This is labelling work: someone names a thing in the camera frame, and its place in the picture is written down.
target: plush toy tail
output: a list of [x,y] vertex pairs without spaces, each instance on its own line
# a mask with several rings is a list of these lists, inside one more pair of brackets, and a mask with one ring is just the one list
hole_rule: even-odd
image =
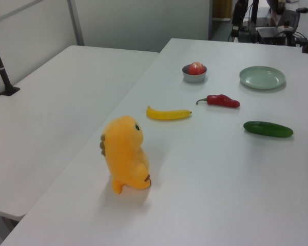
[[120,194],[122,192],[122,186],[124,185],[124,183],[121,183],[115,179],[112,180],[112,187],[113,187],[113,191],[116,194]]

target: pepper stem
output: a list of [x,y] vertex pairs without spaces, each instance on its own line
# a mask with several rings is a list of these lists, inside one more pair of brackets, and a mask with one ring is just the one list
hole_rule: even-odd
[[200,99],[200,100],[198,100],[198,101],[196,102],[196,105],[197,105],[197,103],[198,103],[199,101],[206,101],[206,102],[207,102],[206,98]]

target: wooden cabinet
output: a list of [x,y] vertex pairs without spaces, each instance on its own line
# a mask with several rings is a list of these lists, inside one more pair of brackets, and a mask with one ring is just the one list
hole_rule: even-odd
[[233,0],[214,0],[213,18],[229,19],[232,16]]

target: banana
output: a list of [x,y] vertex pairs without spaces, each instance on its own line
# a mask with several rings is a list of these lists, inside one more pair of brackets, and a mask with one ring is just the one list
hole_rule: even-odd
[[170,120],[170,119],[183,119],[190,116],[191,111],[186,109],[171,110],[171,111],[159,111],[152,109],[150,106],[147,107],[146,114],[148,117],[153,119]]

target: white table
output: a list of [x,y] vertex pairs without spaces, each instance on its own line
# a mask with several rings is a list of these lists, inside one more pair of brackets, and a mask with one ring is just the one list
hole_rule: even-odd
[[71,46],[0,96],[0,215],[20,220],[158,54]]
[[[194,61],[208,67],[204,83],[182,78]],[[239,72],[253,65],[281,70],[286,87],[241,85]],[[208,94],[241,107],[195,104]],[[151,120],[147,105],[192,117]],[[99,143],[106,124],[125,114],[143,129],[152,186],[116,195]],[[249,134],[249,120],[289,126],[294,136]],[[11,245],[308,245],[308,54],[172,39],[2,244]]]

